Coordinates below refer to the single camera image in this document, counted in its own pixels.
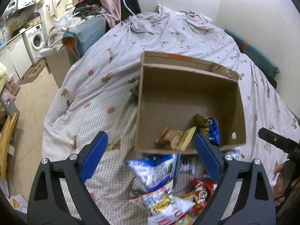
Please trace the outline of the person's right hand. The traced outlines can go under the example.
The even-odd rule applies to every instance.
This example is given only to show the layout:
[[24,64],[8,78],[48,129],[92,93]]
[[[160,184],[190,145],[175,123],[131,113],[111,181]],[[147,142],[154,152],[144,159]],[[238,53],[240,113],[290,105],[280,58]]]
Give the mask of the person's right hand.
[[275,174],[279,174],[276,184],[273,187],[273,195],[274,195],[274,205],[278,207],[281,205],[281,203],[285,200],[284,196],[284,174],[283,171],[285,170],[286,167],[288,167],[290,161],[286,161],[282,164],[280,164],[276,169],[275,169]]

